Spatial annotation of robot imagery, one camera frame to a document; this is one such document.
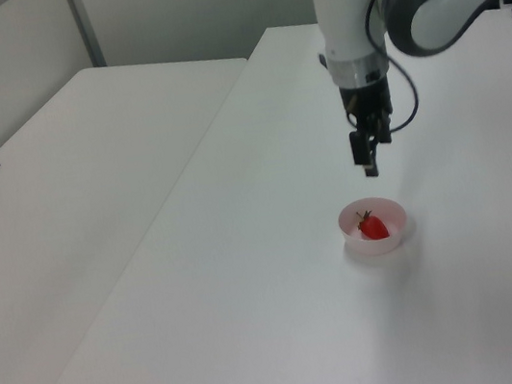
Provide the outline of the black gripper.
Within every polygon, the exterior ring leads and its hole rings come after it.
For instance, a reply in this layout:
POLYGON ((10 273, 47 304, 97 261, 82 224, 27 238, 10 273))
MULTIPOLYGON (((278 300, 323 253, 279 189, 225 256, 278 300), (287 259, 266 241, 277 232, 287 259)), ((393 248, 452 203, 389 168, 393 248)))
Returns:
POLYGON ((346 118, 353 118, 355 129, 349 133, 353 162, 362 166, 368 177, 378 177, 377 143, 392 140, 390 129, 393 105, 385 77, 358 89, 340 88, 346 118))

